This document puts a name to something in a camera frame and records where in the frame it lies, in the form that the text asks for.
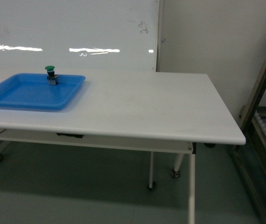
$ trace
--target white table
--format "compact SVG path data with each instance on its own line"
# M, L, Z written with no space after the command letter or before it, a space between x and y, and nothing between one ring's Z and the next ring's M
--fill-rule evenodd
M2 79L15 69L0 71ZM62 110L0 109L0 140L190 154L189 223L194 223L196 142L242 145L245 137L204 74L62 70L86 76ZM82 139L55 133L83 134Z

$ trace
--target floor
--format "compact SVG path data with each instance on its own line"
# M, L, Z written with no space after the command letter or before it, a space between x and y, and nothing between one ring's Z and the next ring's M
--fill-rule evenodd
M259 224L228 146L198 144L197 224ZM1 149L0 224L187 223L188 159L172 179L174 154L31 143Z

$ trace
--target plastic tray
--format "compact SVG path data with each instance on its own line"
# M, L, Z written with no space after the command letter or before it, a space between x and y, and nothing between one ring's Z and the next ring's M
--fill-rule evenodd
M46 74L13 75L0 83L0 107L61 110L84 80L84 76L58 75L58 84L49 85Z

